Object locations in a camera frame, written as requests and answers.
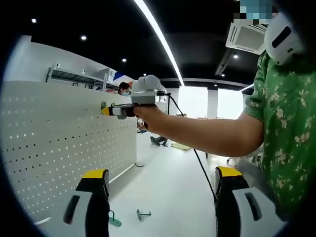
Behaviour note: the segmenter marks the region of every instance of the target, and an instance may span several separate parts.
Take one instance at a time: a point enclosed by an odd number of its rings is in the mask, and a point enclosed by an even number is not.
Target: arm
[[[150,131],[216,155],[244,156],[263,141],[262,122],[244,113],[237,120],[199,120],[169,116],[154,106],[136,107],[134,112],[148,124]]]

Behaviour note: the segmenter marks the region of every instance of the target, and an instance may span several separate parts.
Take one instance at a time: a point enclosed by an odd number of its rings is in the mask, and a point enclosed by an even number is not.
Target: hand
[[[157,132],[161,122],[167,116],[156,105],[137,106],[134,108],[134,114],[148,124],[148,130],[151,132]]]

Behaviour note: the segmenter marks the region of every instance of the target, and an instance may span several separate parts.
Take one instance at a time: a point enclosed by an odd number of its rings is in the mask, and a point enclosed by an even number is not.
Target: green floral shirt
[[[264,123],[261,169],[292,213],[316,164],[316,65],[301,58],[281,67],[265,53],[258,69],[244,111]]]

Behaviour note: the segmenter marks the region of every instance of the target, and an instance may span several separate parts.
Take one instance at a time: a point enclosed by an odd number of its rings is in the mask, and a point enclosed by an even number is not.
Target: white helmet
[[[265,45],[268,55],[278,65],[286,64],[293,54],[304,52],[298,33],[283,13],[270,22],[265,34]]]

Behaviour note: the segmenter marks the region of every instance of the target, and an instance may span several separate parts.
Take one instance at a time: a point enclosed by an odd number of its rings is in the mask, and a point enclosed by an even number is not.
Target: yellow tape
[[[110,110],[109,110],[109,107],[105,107],[101,110],[101,113],[103,115],[107,115],[107,116],[110,116]]]
[[[107,169],[96,169],[96,170],[91,170],[86,172],[83,175],[83,178],[89,178],[89,179],[102,179],[103,177],[103,173],[106,171]]]
[[[229,167],[224,167],[224,166],[218,166],[218,168],[221,170],[222,177],[242,175],[238,170],[234,168],[229,168]]]

